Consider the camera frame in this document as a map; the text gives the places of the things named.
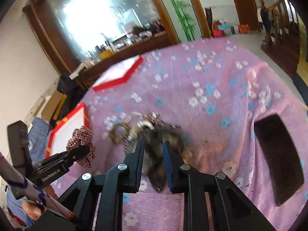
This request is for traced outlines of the person hand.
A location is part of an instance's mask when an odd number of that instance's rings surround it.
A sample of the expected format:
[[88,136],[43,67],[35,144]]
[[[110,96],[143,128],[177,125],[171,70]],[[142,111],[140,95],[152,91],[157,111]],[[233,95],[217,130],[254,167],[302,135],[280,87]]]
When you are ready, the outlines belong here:
[[41,209],[38,204],[29,200],[24,201],[22,206],[24,212],[34,221],[37,221],[45,213],[45,208]]

